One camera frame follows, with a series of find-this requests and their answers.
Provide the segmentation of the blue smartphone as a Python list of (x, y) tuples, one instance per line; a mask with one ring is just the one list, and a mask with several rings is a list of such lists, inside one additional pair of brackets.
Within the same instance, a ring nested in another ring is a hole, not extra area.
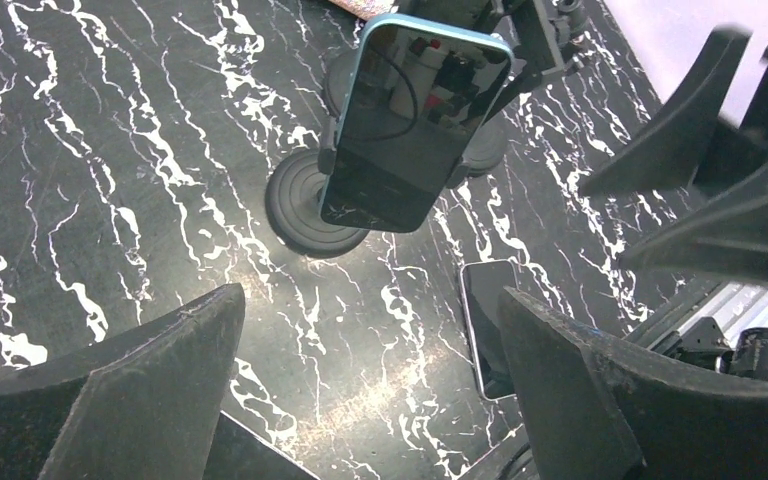
[(463, 169), (510, 73), (507, 42), (400, 13), (362, 31), (338, 120), (324, 221), (409, 233)]

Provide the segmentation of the black phone stand front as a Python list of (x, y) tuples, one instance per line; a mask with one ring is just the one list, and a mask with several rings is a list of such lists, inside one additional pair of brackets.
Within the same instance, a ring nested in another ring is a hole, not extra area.
[(328, 258), (371, 231), (412, 233), (445, 188), (466, 176), (473, 135), (393, 114), (332, 122), (315, 149), (284, 159), (269, 178), (271, 227), (292, 250)]

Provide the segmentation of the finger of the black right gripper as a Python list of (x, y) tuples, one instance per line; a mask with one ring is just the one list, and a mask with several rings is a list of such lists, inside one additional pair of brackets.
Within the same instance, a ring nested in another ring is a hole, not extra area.
[(671, 270), (768, 286), (768, 162), (619, 257), (626, 270)]
[(579, 183), (578, 193), (616, 196), (689, 185), (750, 38), (736, 26), (713, 29), (666, 103), (608, 164)]

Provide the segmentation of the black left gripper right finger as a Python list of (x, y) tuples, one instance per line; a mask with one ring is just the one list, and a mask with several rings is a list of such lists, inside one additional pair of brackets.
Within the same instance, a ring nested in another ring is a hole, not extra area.
[(508, 288), (504, 351), (542, 479), (768, 479), (768, 328), (720, 373)]

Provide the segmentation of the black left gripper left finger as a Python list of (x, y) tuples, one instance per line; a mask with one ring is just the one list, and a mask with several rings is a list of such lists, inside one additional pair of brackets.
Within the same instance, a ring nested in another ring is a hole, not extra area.
[(0, 378), (0, 479), (198, 479), (245, 316), (221, 286)]

